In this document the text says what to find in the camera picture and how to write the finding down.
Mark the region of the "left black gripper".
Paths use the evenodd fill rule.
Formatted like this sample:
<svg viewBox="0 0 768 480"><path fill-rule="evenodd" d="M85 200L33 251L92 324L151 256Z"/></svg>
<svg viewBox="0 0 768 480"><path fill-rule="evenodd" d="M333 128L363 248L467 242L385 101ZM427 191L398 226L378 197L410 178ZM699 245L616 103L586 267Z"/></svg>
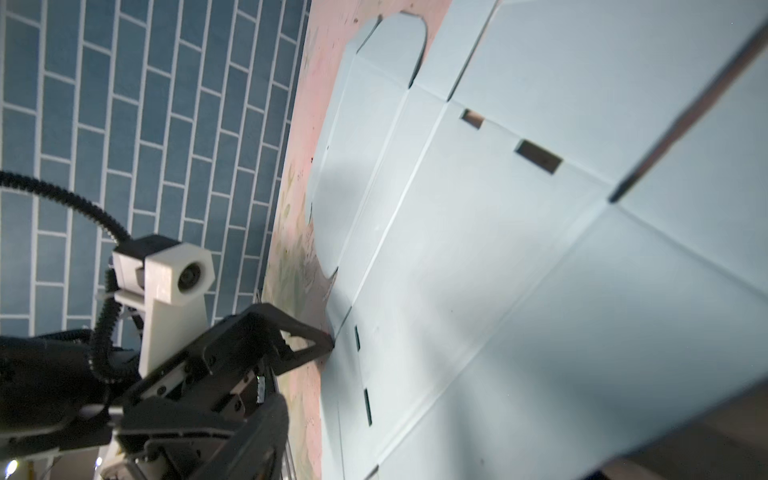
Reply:
<svg viewBox="0 0 768 480"><path fill-rule="evenodd" d="M289 415L276 377L333 348L268 303L219 322L123 396L98 478L278 479Z"/></svg>

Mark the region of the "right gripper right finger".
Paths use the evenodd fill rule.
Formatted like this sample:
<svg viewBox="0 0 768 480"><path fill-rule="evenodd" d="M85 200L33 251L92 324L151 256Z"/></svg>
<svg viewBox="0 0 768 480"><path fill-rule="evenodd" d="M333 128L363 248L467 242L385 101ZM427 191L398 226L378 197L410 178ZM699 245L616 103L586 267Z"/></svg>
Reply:
<svg viewBox="0 0 768 480"><path fill-rule="evenodd" d="M765 479L767 380L606 460L587 477Z"/></svg>

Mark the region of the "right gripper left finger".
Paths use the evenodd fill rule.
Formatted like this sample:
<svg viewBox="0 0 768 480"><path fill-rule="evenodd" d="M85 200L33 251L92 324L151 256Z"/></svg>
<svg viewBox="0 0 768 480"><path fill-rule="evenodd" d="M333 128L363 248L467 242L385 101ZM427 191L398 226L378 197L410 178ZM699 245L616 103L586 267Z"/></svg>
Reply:
<svg viewBox="0 0 768 480"><path fill-rule="evenodd" d="M763 21L706 87L676 117L637 166L617 185L609 196L608 202L618 203L645 174L657 165L672 147L717 104L766 48L767 22Z"/></svg>

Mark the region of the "light blue paper box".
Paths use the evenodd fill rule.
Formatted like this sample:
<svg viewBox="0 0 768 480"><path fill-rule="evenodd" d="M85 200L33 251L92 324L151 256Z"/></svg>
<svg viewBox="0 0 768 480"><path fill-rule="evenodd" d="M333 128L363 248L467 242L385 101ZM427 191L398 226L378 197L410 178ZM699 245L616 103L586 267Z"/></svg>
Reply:
<svg viewBox="0 0 768 480"><path fill-rule="evenodd" d="M326 479L581 479L767 378L763 1L455 1L347 43L307 217Z"/></svg>

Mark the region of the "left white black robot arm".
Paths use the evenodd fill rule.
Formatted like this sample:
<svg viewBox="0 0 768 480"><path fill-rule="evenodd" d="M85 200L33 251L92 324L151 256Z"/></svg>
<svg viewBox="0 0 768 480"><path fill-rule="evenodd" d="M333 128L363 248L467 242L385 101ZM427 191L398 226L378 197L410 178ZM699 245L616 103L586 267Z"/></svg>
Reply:
<svg viewBox="0 0 768 480"><path fill-rule="evenodd" d="M85 337L1 340L1 458L99 448L103 479L278 479L289 414L276 379L329 354L273 305L228 317L145 377L90 370Z"/></svg>

